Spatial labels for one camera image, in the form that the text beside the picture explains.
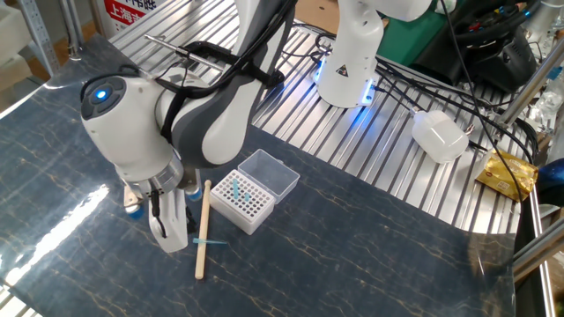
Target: blue led light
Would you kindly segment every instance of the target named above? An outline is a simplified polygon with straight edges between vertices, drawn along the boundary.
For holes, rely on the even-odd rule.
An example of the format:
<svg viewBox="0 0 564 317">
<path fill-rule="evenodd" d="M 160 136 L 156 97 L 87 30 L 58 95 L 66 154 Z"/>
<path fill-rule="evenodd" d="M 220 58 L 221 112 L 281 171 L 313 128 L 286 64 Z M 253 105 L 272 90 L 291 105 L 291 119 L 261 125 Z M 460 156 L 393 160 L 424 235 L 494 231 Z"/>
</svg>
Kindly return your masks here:
<svg viewBox="0 0 564 317">
<path fill-rule="evenodd" d="M 321 76 L 321 72 L 323 71 L 323 66 L 325 66 L 325 58 L 321 60 L 321 66 L 319 66 L 319 70 L 314 75 L 314 81 L 319 81 L 319 77 Z"/>
<path fill-rule="evenodd" d="M 362 95 L 362 103 L 363 104 L 371 104 L 372 103 L 372 96 L 370 91 L 372 90 L 372 84 L 374 83 L 373 79 L 368 81 L 368 85 L 364 89 L 364 94 Z"/>
<path fill-rule="evenodd" d="M 106 97 L 106 94 L 108 94 L 108 93 L 105 92 L 105 91 L 96 92 L 96 98 L 98 98 L 98 99 L 104 99 L 104 97 Z"/>
</svg>

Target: metal pole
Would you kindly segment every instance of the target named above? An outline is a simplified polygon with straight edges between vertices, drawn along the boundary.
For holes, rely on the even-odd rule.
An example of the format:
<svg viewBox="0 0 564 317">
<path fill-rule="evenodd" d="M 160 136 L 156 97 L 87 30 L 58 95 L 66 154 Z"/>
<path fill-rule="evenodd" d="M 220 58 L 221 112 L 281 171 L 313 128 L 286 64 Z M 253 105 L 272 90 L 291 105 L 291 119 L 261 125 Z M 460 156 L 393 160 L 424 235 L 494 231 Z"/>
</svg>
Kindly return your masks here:
<svg viewBox="0 0 564 317">
<path fill-rule="evenodd" d="M 102 25 L 102 16 L 100 15 L 100 8 L 98 7 L 98 3 L 96 0 L 88 1 L 90 4 L 90 12 L 92 13 L 94 26 L 96 26 L 96 31 L 102 34 L 103 37 L 108 38 L 106 36 L 106 30 L 104 30 L 104 25 Z"/>
<path fill-rule="evenodd" d="M 215 70 L 223 71 L 223 69 L 224 69 L 223 67 L 217 65 L 216 63 L 212 63 L 212 62 L 210 62 L 210 61 L 206 60 L 205 58 L 202 58 L 202 57 L 200 57 L 200 56 L 198 56 L 198 55 L 190 54 L 190 53 L 189 53 L 188 51 L 186 51 L 185 49 L 176 47 L 176 46 L 174 46 L 174 45 L 172 45 L 172 44 L 170 44 L 170 43 L 166 43 L 165 41 L 161 41 L 161 40 L 159 40 L 159 39 L 157 39 L 157 38 L 155 38 L 155 37 L 153 37 L 153 36 L 151 36 L 151 35 L 145 34 L 145 38 L 146 38 L 147 40 L 149 40 L 149 41 L 153 41 L 153 42 L 155 42 L 155 43 L 157 43 L 157 44 L 159 44 L 159 45 L 161 45 L 161 46 L 164 46 L 165 48 L 168 48 L 168 49 L 170 49 L 170 50 L 173 50 L 174 52 L 176 52 L 176 53 L 178 53 L 178 54 L 180 54 L 180 55 L 183 55 L 183 56 L 185 56 L 186 58 L 189 58 L 189 59 L 191 59 L 191 60 L 193 60 L 193 61 L 196 61 L 196 62 L 198 62 L 198 63 L 202 63 L 202 64 L 204 64 L 205 66 L 211 67 L 211 68 L 213 68 L 213 69 L 215 69 Z"/>
<path fill-rule="evenodd" d="M 534 269 L 538 268 L 540 264 L 548 260 L 550 257 L 555 255 L 564 247 L 564 238 L 557 241 L 557 243 L 552 244 L 549 248 L 545 249 L 540 254 L 537 254 L 530 262 L 523 265 L 519 270 L 513 270 L 515 282 L 521 281 L 527 275 L 529 275 Z"/>
<path fill-rule="evenodd" d="M 529 252 L 538 243 L 541 243 L 541 242 L 549 243 L 549 242 L 544 242 L 546 239 L 550 239 L 549 237 L 552 237 L 552 239 L 553 239 L 552 243 L 554 243 L 554 241 L 556 241 L 558 239 L 558 237 L 554 238 L 553 233 L 558 231 L 558 230 L 563 230 L 563 229 L 564 229 L 564 218 L 555 222 L 553 225 L 548 227 L 548 229 L 546 229 L 546 231 L 543 232 L 543 234 L 539 235 L 536 239 L 531 241 L 531 243 L 529 243 L 528 245 L 524 246 L 521 250 L 519 250 L 519 252 L 517 252 L 513 256 L 513 261 L 516 262 L 517 259 L 522 257 L 525 253 Z"/>
<path fill-rule="evenodd" d="M 72 16 L 72 22 L 74 25 L 75 32 L 78 36 L 78 45 L 82 48 L 85 45 L 85 36 L 82 34 L 82 25 L 80 24 L 80 18 L 78 17 L 77 6 L 74 0 L 67 0 L 69 3 L 70 15 Z"/>
<path fill-rule="evenodd" d="M 531 273 L 564 246 L 564 219 L 559 220 L 550 229 L 527 245 L 526 252 L 520 252 L 514 257 L 513 274 L 516 282 Z"/>
<path fill-rule="evenodd" d="M 562 61 L 564 61 L 564 41 L 558 41 L 556 47 L 540 65 L 535 75 L 529 80 L 529 83 L 527 83 L 521 93 L 519 93 L 517 98 L 511 103 L 508 110 L 498 118 L 497 122 L 505 127 L 513 125 L 521 112 L 529 105 L 540 88 L 546 83 L 548 73 L 550 73 L 556 65 L 562 64 Z"/>
<path fill-rule="evenodd" d="M 82 37 L 82 30 L 77 32 L 76 24 L 80 23 L 78 22 L 78 17 L 73 17 L 73 14 L 76 14 L 76 10 L 72 10 L 73 5 L 69 4 L 68 0 L 59 0 L 59 7 L 61 8 L 61 13 L 63 14 L 67 34 L 69 35 L 69 56 L 71 58 L 76 58 L 78 56 L 78 51 L 82 46 L 82 42 L 84 42 L 84 37 Z"/>
<path fill-rule="evenodd" d="M 34 46 L 31 47 L 37 58 L 42 62 L 43 66 L 51 77 L 61 67 L 59 60 L 56 58 L 55 50 L 51 44 L 51 39 L 47 33 L 43 18 L 37 8 L 35 0 L 18 0 L 19 7 L 24 14 L 27 28 L 32 35 Z"/>
</svg>

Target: red sign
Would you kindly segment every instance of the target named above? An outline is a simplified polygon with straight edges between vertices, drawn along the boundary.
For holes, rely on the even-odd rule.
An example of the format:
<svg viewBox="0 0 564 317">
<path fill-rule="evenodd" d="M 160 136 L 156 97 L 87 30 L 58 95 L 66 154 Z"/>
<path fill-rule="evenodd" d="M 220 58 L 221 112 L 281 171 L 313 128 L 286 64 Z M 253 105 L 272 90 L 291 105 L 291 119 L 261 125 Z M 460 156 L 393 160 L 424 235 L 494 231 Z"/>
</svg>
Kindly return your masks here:
<svg viewBox="0 0 564 317">
<path fill-rule="evenodd" d="M 112 19 L 130 26 L 145 15 L 144 12 L 130 8 L 125 4 L 120 4 L 116 0 L 104 0 L 106 12 Z"/>
</svg>

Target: aluminum table surface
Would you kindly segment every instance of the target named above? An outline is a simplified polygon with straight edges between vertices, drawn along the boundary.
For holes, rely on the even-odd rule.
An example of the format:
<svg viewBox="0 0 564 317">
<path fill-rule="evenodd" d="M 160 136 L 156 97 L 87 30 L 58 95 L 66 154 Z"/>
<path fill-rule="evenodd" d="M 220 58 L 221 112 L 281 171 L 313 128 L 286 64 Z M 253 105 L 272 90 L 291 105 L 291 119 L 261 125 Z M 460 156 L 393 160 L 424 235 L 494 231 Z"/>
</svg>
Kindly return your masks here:
<svg viewBox="0 0 564 317">
<path fill-rule="evenodd" d="M 210 41 L 231 48 L 238 25 L 232 1 L 176 1 L 161 5 L 110 41 L 142 69 L 160 73 L 179 57 L 147 41 L 144 34 L 164 37 L 176 46 Z M 315 50 L 315 34 L 295 27 L 285 51 L 307 55 Z M 385 92 L 378 92 L 371 106 L 343 109 L 329 105 L 317 94 L 311 77 L 317 65 L 310 58 L 283 54 L 278 68 L 286 74 L 284 86 L 264 95 L 252 124 L 458 228 L 480 233 L 516 232 L 519 204 L 472 178 L 473 167 L 482 155 L 468 150 L 453 163 L 434 163 L 412 139 L 413 121 L 408 111 L 390 94 L 407 101 L 391 92 L 385 81 L 378 84 Z M 197 68 L 197 74 L 208 82 L 219 75 L 204 66 Z M 396 81 L 396 85 L 422 107 L 441 109 L 456 118 L 463 129 L 474 124 L 478 128 L 471 139 L 488 146 L 473 115 L 402 82 Z M 439 93 L 462 101 L 452 92 Z M 478 89 L 478 94 L 493 103 L 504 101 L 504 96 L 487 89 Z M 526 142 L 521 130 L 513 131 Z M 508 138 L 500 148 L 523 157 L 522 150 Z"/>
</svg>

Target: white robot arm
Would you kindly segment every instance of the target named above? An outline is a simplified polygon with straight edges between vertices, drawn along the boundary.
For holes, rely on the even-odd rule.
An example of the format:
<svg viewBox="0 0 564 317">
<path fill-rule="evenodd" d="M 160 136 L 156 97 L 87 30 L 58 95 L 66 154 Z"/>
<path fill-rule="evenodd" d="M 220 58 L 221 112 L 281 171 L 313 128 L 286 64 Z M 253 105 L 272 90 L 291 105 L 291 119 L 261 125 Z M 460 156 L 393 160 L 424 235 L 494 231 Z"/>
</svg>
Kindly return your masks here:
<svg viewBox="0 0 564 317">
<path fill-rule="evenodd" d="M 331 55 L 323 60 L 314 76 L 319 95 L 336 107 L 372 103 L 368 95 L 377 80 L 375 56 L 384 35 L 378 11 L 391 18 L 413 21 L 425 13 L 431 1 L 339 0 L 337 39 Z"/>
<path fill-rule="evenodd" d="M 224 76 L 231 77 L 221 85 L 210 87 L 184 68 L 171 69 L 158 80 L 107 76 L 85 85 L 85 129 L 135 196 L 150 200 L 149 224 L 166 252 L 188 245 L 184 197 L 201 196 L 198 169 L 235 158 L 262 95 L 263 82 L 237 71 L 243 68 L 237 64 L 274 72 L 295 2 L 235 0 L 240 34 L 233 54 L 240 58 L 227 65 Z M 180 88 L 166 90 L 163 80 Z"/>
</svg>

